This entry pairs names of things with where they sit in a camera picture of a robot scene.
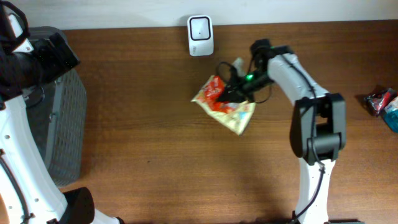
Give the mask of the grey plastic lattice basket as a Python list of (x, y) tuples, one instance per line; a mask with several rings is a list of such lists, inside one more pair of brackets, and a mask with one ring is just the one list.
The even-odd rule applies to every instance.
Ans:
[(80, 176), (86, 118), (86, 89), (71, 69), (42, 88), (24, 90), (29, 126), (44, 164), (57, 187)]

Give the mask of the black snack packet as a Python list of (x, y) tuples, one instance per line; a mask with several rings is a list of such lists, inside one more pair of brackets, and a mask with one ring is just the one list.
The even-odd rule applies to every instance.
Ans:
[(373, 116), (379, 116), (382, 110), (397, 96), (397, 91), (387, 88), (379, 92), (368, 95), (364, 98), (369, 112)]

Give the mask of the yellow snack bag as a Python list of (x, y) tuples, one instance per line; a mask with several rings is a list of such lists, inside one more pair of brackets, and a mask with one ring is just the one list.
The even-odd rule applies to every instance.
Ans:
[(254, 113), (256, 104), (244, 101), (242, 103), (237, 103), (239, 106), (237, 110), (231, 113), (222, 113), (217, 111), (211, 111), (207, 105), (199, 102), (198, 97), (200, 96), (200, 91), (195, 95), (191, 102), (197, 103), (207, 115), (211, 116), (213, 119), (217, 120), (220, 124), (227, 127), (229, 130), (237, 135), (242, 135), (246, 129), (251, 117)]

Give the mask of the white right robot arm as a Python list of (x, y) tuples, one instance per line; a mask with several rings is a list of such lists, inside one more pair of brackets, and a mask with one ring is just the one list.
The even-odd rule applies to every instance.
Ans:
[(273, 46), (268, 39), (250, 47), (245, 76), (231, 68), (226, 88), (217, 101), (255, 101), (266, 86), (279, 85), (293, 105), (290, 146), (298, 158), (300, 186), (290, 223), (330, 223), (327, 203), (332, 170), (346, 145), (346, 103), (339, 93), (320, 86), (301, 66), (288, 45)]

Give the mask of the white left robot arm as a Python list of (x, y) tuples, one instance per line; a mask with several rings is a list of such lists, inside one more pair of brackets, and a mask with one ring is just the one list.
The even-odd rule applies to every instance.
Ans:
[(59, 32), (29, 42), (25, 14), (1, 1), (1, 198), (9, 223), (123, 223), (97, 210), (91, 192), (61, 192), (34, 141), (24, 90), (66, 74), (79, 59)]

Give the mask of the red snack packet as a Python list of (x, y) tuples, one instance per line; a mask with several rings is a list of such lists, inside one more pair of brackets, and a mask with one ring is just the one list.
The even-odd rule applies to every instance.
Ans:
[(223, 91), (224, 82), (219, 76), (212, 75), (202, 87), (198, 100), (199, 102), (207, 105), (211, 111), (231, 113), (237, 110), (239, 106), (237, 103), (217, 101), (218, 97), (221, 96)]

